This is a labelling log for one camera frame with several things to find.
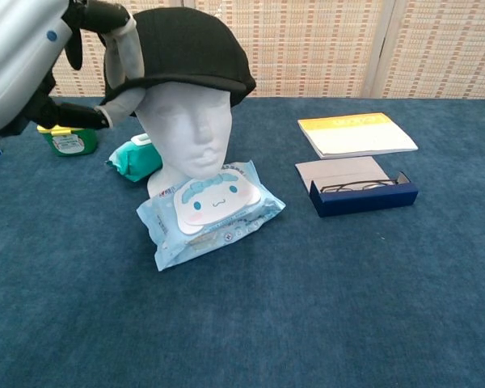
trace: mannequin head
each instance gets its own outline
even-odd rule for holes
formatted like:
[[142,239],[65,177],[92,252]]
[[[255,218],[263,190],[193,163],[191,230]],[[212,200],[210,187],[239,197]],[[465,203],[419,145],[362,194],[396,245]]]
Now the mannequin head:
[[151,197],[184,180],[219,173],[232,127],[228,91],[166,82],[147,90],[136,113],[162,156],[162,169],[148,182]]

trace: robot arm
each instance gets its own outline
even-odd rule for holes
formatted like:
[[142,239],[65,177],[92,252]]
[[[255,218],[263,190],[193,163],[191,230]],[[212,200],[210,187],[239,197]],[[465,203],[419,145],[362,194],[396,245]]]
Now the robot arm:
[[[55,103],[49,97],[56,84],[52,68],[65,49],[70,64],[80,69],[80,29],[86,29],[101,34],[107,42],[107,70],[112,79],[119,82],[125,76],[143,76],[134,18],[120,5],[97,0],[38,0],[35,10],[31,1],[0,1],[0,137],[20,134],[29,121],[45,128],[56,124],[94,129],[110,126],[103,109]],[[18,25],[13,34],[1,30],[12,22]],[[108,42],[120,57],[119,65],[109,68]]]

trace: woven wall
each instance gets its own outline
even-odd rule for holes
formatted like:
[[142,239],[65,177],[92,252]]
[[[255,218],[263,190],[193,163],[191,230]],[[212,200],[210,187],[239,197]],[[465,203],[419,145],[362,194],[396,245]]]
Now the woven wall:
[[[108,0],[131,12],[176,0]],[[195,0],[245,48],[256,96],[359,97],[383,3],[392,0]],[[485,0],[406,2],[391,57],[382,58],[381,97],[485,98]],[[83,33],[82,70],[63,54],[53,95],[102,95],[103,46]]]
[[383,97],[485,98],[485,0],[410,0]]

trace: blue carpet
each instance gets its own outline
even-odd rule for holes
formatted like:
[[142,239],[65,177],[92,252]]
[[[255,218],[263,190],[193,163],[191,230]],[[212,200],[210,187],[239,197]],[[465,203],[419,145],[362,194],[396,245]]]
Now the blue carpet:
[[[418,144],[376,160],[420,194],[319,218],[296,120],[361,112]],[[1,142],[0,388],[485,387],[485,100],[245,100],[226,160],[287,207],[165,272],[135,212],[146,183],[104,165],[140,132],[74,158],[34,126]]]

